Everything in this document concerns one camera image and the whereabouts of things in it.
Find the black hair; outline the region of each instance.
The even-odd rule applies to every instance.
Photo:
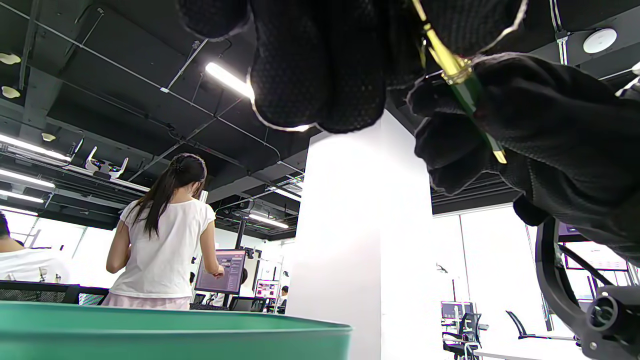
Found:
[[[240,275],[240,285],[244,284],[247,277],[249,277],[249,272],[246,271],[246,268],[242,268],[242,275]]]
[[[5,238],[11,236],[11,231],[9,231],[9,224],[6,222],[6,217],[4,213],[0,211],[0,238]]]
[[[149,209],[147,217],[144,218],[145,231],[149,235],[151,232],[157,234],[158,221],[171,201],[174,191],[192,183],[200,183],[193,194],[194,197],[200,196],[206,177],[207,167],[200,157],[194,154],[180,154],[174,157],[166,170],[151,186],[151,189],[133,207],[133,209],[139,208],[133,222],[140,220],[143,210]]]

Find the pink skirt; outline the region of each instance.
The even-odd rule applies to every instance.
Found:
[[[109,293],[102,306],[133,307],[137,309],[189,310],[191,297],[144,298]]]

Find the hair tie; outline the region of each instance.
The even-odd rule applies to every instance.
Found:
[[[182,164],[173,163],[172,167],[176,172],[182,172],[184,170],[184,166]]]

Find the person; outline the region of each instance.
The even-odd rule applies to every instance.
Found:
[[[180,154],[145,196],[122,211],[106,268],[112,274],[125,270],[104,305],[188,310],[189,260],[198,241],[205,270],[224,275],[215,253],[216,214],[195,199],[206,175],[201,158]]]
[[[70,272],[55,250],[29,249],[14,240],[0,212],[0,280],[69,283]]]
[[[282,294],[278,299],[278,306],[286,306],[287,305],[287,296],[289,295],[289,287],[287,285],[282,286],[281,290]]]
[[[252,297],[253,294],[252,293],[247,293],[248,290],[244,289],[242,287],[242,285],[246,282],[247,278],[249,277],[249,272],[246,270],[246,268],[242,269],[242,274],[240,275],[240,296],[242,297]],[[229,306],[231,304],[231,297],[233,295],[229,296],[229,303],[227,304],[227,306]],[[213,298],[212,301],[210,301],[211,305],[213,306],[224,306],[225,303],[225,294],[222,293],[217,293],[216,296]]]
[[[521,192],[514,209],[526,224],[555,217],[640,265],[640,169],[629,165],[640,156],[638,81],[616,96],[573,67],[522,54],[478,57],[522,24],[526,0],[421,3],[443,44],[474,59],[486,90],[476,123],[505,148],[506,164],[491,159],[451,89],[425,79],[439,66],[416,51],[424,34],[412,2],[178,0],[185,27],[205,38],[226,39],[253,21],[249,78],[265,124],[364,129],[381,117],[387,90],[416,82],[408,102],[424,122],[415,153],[433,187],[454,194],[483,172],[499,174]]]

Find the green bin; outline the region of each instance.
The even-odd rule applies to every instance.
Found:
[[[346,360],[350,333],[260,313],[0,302],[2,360]]]

